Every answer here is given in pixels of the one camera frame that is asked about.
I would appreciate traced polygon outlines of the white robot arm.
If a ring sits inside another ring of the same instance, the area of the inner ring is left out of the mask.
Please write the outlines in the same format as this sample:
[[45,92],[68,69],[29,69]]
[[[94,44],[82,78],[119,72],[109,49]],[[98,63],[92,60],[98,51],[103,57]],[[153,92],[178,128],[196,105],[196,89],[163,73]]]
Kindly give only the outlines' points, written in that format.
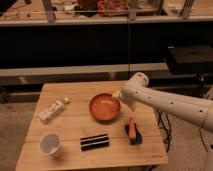
[[153,90],[148,84],[149,78],[137,72],[113,96],[132,110],[144,103],[213,133],[213,100]]

